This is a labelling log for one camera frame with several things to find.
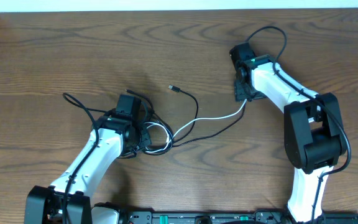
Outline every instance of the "wooden board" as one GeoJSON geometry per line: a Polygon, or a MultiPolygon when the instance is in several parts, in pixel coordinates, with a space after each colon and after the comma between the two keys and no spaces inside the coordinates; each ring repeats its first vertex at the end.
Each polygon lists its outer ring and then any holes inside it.
{"type": "MultiPolygon", "coordinates": [[[[88,138],[89,119],[63,92],[108,109],[125,89],[138,91],[174,129],[195,106],[169,85],[194,94],[200,116],[232,113],[239,104],[229,50],[269,24],[288,33],[280,59],[286,72],[338,97],[353,157],[329,177],[323,209],[358,212],[358,9],[30,13],[0,14],[0,223],[22,223],[30,189],[55,180],[88,138]]],[[[262,32],[252,46],[276,55],[282,37],[262,32]]],[[[200,121],[190,137],[234,119],[200,121]]],[[[116,161],[93,202],[165,211],[283,208],[292,181],[283,115],[259,100],[215,138],[116,161]]]]}

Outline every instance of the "white cable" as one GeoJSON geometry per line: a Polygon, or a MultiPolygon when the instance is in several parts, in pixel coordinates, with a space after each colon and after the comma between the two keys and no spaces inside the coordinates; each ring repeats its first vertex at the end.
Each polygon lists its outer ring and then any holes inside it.
{"type": "Polygon", "coordinates": [[[156,150],[156,151],[147,151],[147,152],[154,153],[154,152],[160,152],[160,151],[166,150],[166,148],[168,147],[169,142],[170,142],[170,141],[169,141],[168,130],[166,129],[166,127],[162,126],[161,124],[155,123],[155,122],[145,122],[145,124],[151,124],[151,125],[147,126],[147,129],[148,129],[149,127],[152,127],[152,126],[155,126],[155,125],[160,126],[161,128],[164,129],[165,134],[167,134],[167,145],[166,145],[163,149],[159,149],[159,150],[156,150]]]}
{"type": "Polygon", "coordinates": [[[183,128],[189,126],[191,123],[195,122],[195,121],[198,121],[198,120],[201,120],[201,119],[225,119],[225,118],[230,118],[231,116],[234,116],[236,114],[238,114],[241,109],[244,107],[244,105],[247,103],[247,100],[244,100],[244,102],[242,103],[242,105],[240,106],[240,109],[233,113],[233,114],[230,114],[230,115],[227,115],[227,116],[222,116],[222,117],[218,117],[218,118],[196,118],[196,119],[193,119],[191,120],[189,123],[187,123],[186,125],[184,125],[183,127],[181,127],[174,135],[173,135],[173,138],[175,138],[175,136],[181,131],[183,130],[183,128]]]}

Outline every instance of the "wood grain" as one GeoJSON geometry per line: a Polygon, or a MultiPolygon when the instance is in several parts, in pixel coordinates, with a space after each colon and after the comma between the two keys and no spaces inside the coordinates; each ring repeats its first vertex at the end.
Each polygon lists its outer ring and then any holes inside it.
{"type": "MultiPolygon", "coordinates": [[[[338,97],[351,140],[352,162],[330,176],[323,208],[358,212],[358,9],[23,13],[0,14],[0,223],[22,223],[29,190],[56,179],[89,135],[90,121],[64,91],[104,109],[126,88],[145,93],[174,129],[195,108],[171,84],[197,97],[200,116],[228,114],[239,107],[228,52],[272,24],[289,36],[282,67],[338,97]]],[[[275,55],[282,38],[266,31],[252,45],[275,55]]],[[[228,122],[200,121],[190,137],[228,122]]],[[[260,100],[215,138],[115,162],[93,201],[175,211],[282,208],[292,180],[283,116],[260,100]]]]}

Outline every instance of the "white wall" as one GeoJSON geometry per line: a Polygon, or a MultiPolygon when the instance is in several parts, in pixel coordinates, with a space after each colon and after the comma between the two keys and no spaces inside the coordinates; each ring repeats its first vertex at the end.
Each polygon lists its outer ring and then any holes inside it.
{"type": "Polygon", "coordinates": [[[358,7],[358,0],[0,0],[0,12],[358,7]]]}

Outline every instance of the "cable connector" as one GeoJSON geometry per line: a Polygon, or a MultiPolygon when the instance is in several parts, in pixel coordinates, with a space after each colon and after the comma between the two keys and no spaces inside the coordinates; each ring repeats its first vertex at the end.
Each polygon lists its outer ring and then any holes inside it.
{"type": "Polygon", "coordinates": [[[173,86],[173,85],[169,85],[169,88],[172,90],[172,91],[175,91],[177,93],[180,93],[181,90],[179,87],[176,87],[176,86],[173,86]]]}

